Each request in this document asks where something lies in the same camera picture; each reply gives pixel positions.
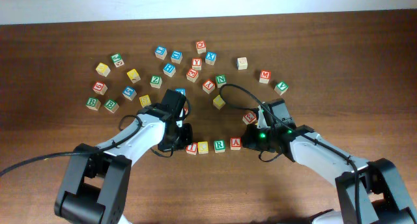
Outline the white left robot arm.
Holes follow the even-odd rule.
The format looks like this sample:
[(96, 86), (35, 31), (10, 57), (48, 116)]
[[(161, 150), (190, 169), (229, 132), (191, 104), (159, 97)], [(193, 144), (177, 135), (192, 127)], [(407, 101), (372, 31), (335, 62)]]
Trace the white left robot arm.
[(185, 95), (166, 90), (160, 103), (132, 115), (132, 123), (95, 147), (84, 143), (70, 156), (54, 204), (55, 215), (71, 223), (127, 223), (124, 207), (131, 168), (153, 146), (157, 154), (182, 150), (192, 142)]

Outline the red A wooden block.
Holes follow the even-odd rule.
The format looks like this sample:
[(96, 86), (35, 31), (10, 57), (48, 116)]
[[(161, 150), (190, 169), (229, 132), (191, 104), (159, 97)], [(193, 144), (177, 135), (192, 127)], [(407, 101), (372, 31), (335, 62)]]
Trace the red A wooden block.
[(240, 150), (242, 148), (241, 138), (239, 137), (230, 138), (230, 148), (231, 150)]

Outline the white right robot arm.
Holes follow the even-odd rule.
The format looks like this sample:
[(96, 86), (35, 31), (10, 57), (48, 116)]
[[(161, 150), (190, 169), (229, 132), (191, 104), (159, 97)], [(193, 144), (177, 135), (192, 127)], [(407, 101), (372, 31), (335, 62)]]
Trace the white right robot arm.
[(297, 126), (284, 100), (262, 103), (257, 124), (241, 137), (245, 148), (284, 155), (337, 189), (340, 209), (311, 223), (415, 223), (416, 207), (397, 167), (385, 158), (369, 161), (335, 147), (309, 126)]

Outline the red I wooden block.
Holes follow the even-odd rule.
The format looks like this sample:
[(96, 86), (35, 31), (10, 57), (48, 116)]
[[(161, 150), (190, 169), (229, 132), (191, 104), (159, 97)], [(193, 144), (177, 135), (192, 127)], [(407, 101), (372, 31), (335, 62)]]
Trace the red I wooden block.
[(198, 151), (198, 144), (192, 143), (186, 147), (186, 152), (188, 154), (196, 155)]

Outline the yellow O wooden block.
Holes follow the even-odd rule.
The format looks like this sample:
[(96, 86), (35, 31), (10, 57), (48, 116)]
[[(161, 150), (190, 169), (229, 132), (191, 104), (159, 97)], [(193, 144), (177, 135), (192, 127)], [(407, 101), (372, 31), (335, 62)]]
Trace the yellow O wooden block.
[(199, 154), (208, 154), (209, 153), (209, 144), (207, 141), (201, 141), (197, 143), (198, 153)]

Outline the green R wooden block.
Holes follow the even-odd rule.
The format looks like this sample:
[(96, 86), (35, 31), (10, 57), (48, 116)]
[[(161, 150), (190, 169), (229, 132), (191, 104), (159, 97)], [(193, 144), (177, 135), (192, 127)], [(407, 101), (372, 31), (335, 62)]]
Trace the green R wooden block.
[(214, 141), (214, 151), (215, 153), (225, 152), (225, 141), (224, 140)]

